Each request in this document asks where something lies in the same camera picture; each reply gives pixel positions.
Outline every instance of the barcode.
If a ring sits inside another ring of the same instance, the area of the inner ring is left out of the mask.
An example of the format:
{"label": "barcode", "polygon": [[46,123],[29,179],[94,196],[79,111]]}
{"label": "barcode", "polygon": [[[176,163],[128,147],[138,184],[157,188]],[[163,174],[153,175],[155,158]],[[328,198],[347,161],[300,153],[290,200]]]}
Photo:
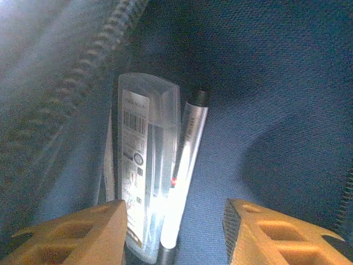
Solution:
{"label": "barcode", "polygon": [[146,119],[124,110],[124,125],[142,135],[146,133]]}

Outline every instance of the plastic container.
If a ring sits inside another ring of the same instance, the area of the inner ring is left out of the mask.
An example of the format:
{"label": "plastic container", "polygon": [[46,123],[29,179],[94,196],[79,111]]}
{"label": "plastic container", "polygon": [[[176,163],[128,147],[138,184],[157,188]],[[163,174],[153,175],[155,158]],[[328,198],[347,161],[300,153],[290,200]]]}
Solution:
{"label": "plastic container", "polygon": [[180,130],[179,86],[145,73],[118,83],[118,198],[127,206],[127,247],[157,261]]}

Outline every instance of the black pen cap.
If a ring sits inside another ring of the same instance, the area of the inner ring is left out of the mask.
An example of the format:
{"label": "black pen cap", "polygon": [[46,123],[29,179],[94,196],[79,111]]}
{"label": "black pen cap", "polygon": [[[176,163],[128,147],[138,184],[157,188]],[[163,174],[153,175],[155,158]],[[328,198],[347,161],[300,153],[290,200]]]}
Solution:
{"label": "black pen cap", "polygon": [[164,248],[162,245],[160,245],[156,265],[173,265],[173,264],[175,264],[177,252],[178,252],[177,247],[174,247],[169,250],[167,248]]}
{"label": "black pen cap", "polygon": [[210,105],[209,89],[194,88],[188,103],[197,107],[208,107]]}

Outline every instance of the pen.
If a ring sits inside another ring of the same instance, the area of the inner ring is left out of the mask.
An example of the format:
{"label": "pen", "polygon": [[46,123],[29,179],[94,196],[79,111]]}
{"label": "pen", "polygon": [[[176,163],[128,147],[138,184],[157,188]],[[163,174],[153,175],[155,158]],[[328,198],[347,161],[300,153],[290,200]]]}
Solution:
{"label": "pen", "polygon": [[185,105],[167,212],[162,227],[158,257],[158,264],[161,265],[170,265],[174,261],[180,223],[206,122],[209,97],[208,91],[196,89]]}

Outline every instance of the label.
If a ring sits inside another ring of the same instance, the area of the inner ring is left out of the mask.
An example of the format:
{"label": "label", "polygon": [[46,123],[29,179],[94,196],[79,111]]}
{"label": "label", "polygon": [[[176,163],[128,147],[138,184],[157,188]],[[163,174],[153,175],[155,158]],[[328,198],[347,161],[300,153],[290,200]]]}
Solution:
{"label": "label", "polygon": [[122,90],[122,199],[127,233],[142,247],[149,98]]}

